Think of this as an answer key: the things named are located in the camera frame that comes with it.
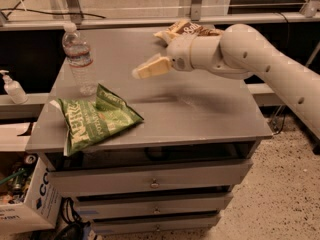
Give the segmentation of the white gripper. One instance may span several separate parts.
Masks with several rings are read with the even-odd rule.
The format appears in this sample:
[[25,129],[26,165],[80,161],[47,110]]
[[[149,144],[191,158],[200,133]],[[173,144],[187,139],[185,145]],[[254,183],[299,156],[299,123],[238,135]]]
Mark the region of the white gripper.
[[193,40],[193,35],[182,35],[174,38],[166,48],[167,56],[170,60],[160,53],[155,54],[135,68],[132,71],[132,76],[135,79],[146,79],[166,74],[171,70],[171,63],[172,67],[177,71],[192,71],[191,45]]

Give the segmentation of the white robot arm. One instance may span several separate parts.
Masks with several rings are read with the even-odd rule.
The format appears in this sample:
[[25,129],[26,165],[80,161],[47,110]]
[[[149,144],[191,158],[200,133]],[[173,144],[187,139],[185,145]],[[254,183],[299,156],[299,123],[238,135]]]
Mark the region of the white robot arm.
[[320,137],[320,75],[281,53],[253,27],[235,24],[216,36],[165,35],[164,39],[166,54],[156,54],[137,66],[134,78],[158,76],[171,69],[202,69],[230,79],[256,75]]

